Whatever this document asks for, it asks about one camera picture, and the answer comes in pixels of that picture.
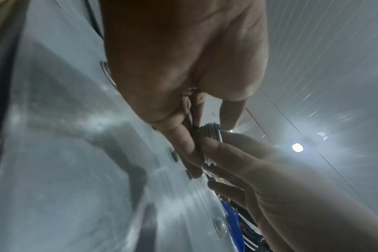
ceiling light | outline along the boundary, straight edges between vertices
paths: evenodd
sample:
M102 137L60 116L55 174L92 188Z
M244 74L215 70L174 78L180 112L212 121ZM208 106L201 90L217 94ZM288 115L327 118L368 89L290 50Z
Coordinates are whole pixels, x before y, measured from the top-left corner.
M301 144L293 144L292 148L295 152L304 151L304 147Z

paneled ceiling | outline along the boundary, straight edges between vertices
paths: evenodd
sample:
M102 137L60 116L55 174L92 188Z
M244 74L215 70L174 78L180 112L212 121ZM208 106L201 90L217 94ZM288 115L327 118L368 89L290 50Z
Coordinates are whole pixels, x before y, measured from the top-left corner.
M267 13L270 58L248 110L378 215L378 0L267 0Z

